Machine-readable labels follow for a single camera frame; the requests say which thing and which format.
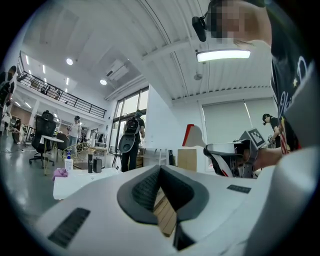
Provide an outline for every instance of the person in white shirt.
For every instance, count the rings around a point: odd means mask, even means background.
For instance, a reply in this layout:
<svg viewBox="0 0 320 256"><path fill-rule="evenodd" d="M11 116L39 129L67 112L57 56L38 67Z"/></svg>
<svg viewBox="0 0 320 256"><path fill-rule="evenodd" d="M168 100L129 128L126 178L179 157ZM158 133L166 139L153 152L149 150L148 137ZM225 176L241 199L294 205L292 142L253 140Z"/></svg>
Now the person in white shirt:
<svg viewBox="0 0 320 256"><path fill-rule="evenodd" d="M68 129L69 130L69 147L72 147L72 154L77 153L77 141L78 137L81 134L81 125L80 125L80 117L76 115L74 117L74 123L71 125L71 127Z"/></svg>

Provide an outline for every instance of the black railing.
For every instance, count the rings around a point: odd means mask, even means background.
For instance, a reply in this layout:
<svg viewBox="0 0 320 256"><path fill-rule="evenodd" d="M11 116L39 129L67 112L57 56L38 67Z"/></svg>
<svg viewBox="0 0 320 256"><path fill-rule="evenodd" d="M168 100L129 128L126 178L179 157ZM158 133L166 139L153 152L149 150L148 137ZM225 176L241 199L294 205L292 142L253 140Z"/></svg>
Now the black railing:
<svg viewBox="0 0 320 256"><path fill-rule="evenodd" d="M59 102L63 102L76 109L82 110L100 118L105 117L105 109L90 104L89 102L75 97L67 92L64 92L60 88L57 88L54 85L47 83L34 75L30 75L26 71L22 72L22 74L17 78L17 81L50 98L53 98Z"/></svg>

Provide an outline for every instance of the purple cloth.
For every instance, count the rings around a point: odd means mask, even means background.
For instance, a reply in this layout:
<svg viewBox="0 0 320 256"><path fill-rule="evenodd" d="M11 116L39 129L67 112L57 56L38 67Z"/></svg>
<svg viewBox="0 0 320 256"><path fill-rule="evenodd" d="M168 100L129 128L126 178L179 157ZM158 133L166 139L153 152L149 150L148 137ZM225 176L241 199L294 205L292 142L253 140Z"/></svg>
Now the purple cloth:
<svg viewBox="0 0 320 256"><path fill-rule="evenodd" d="M62 169L55 169L55 171L53 172L53 177L52 177L52 181L54 182L56 177L68 177L68 172L65 168Z"/></svg>

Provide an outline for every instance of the floor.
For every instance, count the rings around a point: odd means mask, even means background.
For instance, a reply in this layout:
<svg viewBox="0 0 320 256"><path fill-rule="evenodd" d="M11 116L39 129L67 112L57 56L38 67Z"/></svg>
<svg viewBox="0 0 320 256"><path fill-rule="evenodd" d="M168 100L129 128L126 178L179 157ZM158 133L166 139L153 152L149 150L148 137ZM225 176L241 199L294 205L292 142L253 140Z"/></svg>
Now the floor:
<svg viewBox="0 0 320 256"><path fill-rule="evenodd" d="M36 153L35 149L31 145L25 147L14 144L10 132L1 137L0 149L2 182L6 185L11 199L18 204L21 216L32 225L58 202L53 198L52 173L56 168L63 167L64 163L60 158L54 167L49 164L48 175L44 176L40 160L29 164L29 159ZM55 152L51 153L50 158L56 161Z"/></svg>

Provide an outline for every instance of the office chair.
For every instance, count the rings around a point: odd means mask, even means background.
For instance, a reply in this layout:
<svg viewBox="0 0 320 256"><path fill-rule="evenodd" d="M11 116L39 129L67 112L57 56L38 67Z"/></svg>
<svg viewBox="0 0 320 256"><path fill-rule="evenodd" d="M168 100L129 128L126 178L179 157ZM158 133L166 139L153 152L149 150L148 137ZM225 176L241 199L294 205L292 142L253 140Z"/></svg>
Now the office chair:
<svg viewBox="0 0 320 256"><path fill-rule="evenodd" d="M56 135L56 138L58 140L62 140L63 142L57 142L57 150L56 150L56 162L58 162L58 150L62 150L62 152L68 147L69 145L69 139L67 137L67 135L63 134L63 133L58 133Z"/></svg>
<svg viewBox="0 0 320 256"><path fill-rule="evenodd" d="M52 137L55 129L56 123L53 121L54 116L49 112L43 112L42 116L37 116L35 119L35 133L32 138L31 145L36 149L37 154L40 156L35 156L34 158L29 159L29 164L35 160L41 160L42 167L44 167L44 160L52 163L52 166L55 166L55 162L49 160L48 157L43 156L45 153L45 144L41 144L42 135ZM44 140L46 142L46 152L51 151L51 142L50 140Z"/></svg>

